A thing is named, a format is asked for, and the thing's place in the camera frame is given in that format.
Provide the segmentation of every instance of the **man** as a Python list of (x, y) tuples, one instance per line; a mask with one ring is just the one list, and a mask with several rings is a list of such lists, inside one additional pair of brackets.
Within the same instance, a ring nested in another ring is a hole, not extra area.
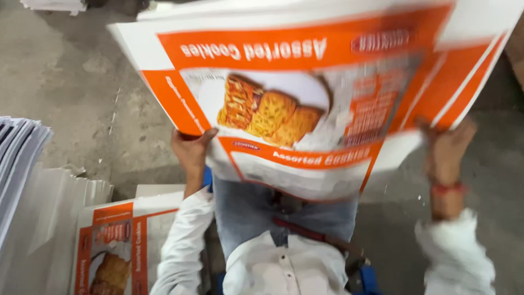
[[(426, 294), (495, 294), (495, 271), (475, 237), (476, 215), (464, 208), (460, 161), (476, 131), (470, 120), (457, 129), (423, 128), (428, 138), (428, 177), (432, 183), (432, 222), (415, 232), (431, 260)], [(201, 189), (204, 157), (217, 130), (185, 141), (173, 130), (171, 147), (187, 174), (187, 188), (177, 218), (162, 248), (158, 280), (151, 294), (196, 294), (204, 232), (216, 215), (226, 258), (224, 294), (347, 294), (343, 254), (335, 247), (290, 233), (273, 216), (310, 230), (349, 240), (357, 200), (306, 204), (286, 214), (271, 204), (272, 190), (254, 184), (213, 179), (213, 194)]]

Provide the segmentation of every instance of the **blue jeans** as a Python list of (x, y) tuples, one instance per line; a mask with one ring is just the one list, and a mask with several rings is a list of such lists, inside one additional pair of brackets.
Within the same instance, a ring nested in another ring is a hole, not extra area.
[(349, 241), (355, 228), (358, 198), (331, 204), (306, 204), (285, 214), (271, 204), (273, 189), (260, 184), (224, 181), (213, 177), (217, 231), (227, 261), (240, 244), (269, 230), (275, 245), (286, 246), (289, 230), (277, 226), (278, 217), (317, 233)]

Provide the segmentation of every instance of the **hand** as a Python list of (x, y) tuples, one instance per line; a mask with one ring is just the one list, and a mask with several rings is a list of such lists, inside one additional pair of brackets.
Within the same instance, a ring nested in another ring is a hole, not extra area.
[(185, 197), (196, 193), (202, 186), (205, 171), (205, 153), (209, 142), (218, 131), (217, 128), (212, 128), (198, 137), (180, 133), (176, 128), (173, 128), (171, 149), (186, 173), (187, 186)]
[(426, 173), (434, 183), (451, 186), (459, 181), (460, 163), (477, 127), (465, 118), (455, 130), (439, 131), (419, 121), (421, 130), (428, 139)]

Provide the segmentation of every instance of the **red bracelet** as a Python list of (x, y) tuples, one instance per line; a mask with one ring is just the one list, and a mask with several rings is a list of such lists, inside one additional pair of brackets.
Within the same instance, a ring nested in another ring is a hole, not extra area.
[(443, 196), (449, 192), (467, 193), (469, 189), (462, 182), (456, 182), (450, 186), (433, 183), (431, 184), (431, 193), (435, 196)]

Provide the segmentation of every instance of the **shirt sleeve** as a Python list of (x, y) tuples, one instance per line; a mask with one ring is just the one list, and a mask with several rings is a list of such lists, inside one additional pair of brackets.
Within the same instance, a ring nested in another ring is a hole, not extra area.
[(205, 187), (186, 198), (161, 250), (157, 281), (151, 295), (197, 294), (204, 233), (213, 220), (214, 199)]
[(415, 227), (417, 241), (431, 265), (425, 274), (425, 295), (495, 295), (493, 262), (477, 241), (477, 216), (465, 209), (453, 221)]

